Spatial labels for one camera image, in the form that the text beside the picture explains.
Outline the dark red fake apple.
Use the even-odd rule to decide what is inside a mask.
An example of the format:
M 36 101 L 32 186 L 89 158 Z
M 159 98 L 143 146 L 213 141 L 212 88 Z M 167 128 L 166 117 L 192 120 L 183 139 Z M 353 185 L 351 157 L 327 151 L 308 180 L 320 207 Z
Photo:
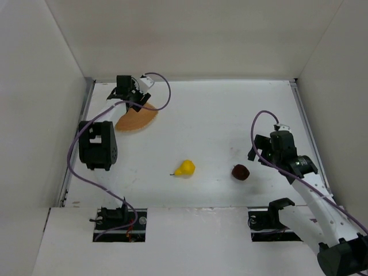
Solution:
M 250 171 L 246 166 L 237 164 L 233 167 L 231 174 L 235 179 L 245 181 L 250 176 Z

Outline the yellow fake pear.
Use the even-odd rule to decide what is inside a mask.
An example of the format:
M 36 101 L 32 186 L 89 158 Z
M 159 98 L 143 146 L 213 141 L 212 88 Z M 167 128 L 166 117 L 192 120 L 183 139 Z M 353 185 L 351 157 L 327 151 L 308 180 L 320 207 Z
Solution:
M 182 177 L 193 175 L 196 170 L 196 166 L 191 160 L 184 160 L 171 176 Z

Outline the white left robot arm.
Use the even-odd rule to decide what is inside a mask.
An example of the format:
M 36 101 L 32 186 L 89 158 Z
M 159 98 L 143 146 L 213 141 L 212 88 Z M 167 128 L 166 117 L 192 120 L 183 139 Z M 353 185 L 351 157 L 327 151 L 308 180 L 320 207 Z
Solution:
M 91 119 L 81 121 L 78 139 L 79 159 L 91 170 L 95 183 L 112 192 L 110 177 L 117 161 L 118 148 L 114 127 L 128 111 L 138 112 L 149 96 L 139 90 L 138 81 L 130 75 L 118 75 L 116 87 L 107 97 L 103 108 Z

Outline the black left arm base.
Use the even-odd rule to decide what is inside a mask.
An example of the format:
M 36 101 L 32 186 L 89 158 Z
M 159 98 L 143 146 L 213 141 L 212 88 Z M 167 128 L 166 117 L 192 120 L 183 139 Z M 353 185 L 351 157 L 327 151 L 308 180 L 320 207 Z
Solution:
M 115 209 L 101 207 L 95 218 L 93 242 L 95 243 L 144 243 L 148 209 L 132 210 L 122 203 Z

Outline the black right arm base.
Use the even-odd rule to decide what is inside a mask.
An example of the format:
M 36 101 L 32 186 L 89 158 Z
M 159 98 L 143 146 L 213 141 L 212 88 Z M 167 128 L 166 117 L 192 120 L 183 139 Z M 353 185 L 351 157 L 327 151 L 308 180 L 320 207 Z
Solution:
M 248 208 L 248 227 L 253 242 L 301 242 L 301 239 L 279 220 L 278 212 L 295 203 L 288 198 L 271 201 L 268 207 Z

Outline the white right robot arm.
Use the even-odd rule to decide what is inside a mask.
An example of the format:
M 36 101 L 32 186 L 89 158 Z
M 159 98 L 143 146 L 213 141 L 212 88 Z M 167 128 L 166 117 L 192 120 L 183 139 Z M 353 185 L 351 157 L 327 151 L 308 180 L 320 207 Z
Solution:
M 276 169 L 303 198 L 314 218 L 309 219 L 289 198 L 271 201 L 266 210 L 248 213 L 251 230 L 285 228 L 295 233 L 316 254 L 325 275 L 367 274 L 367 228 L 338 206 L 324 184 L 316 183 L 319 171 L 310 157 L 299 155 L 290 128 L 276 121 L 269 136 L 250 129 L 252 148 L 248 160 Z

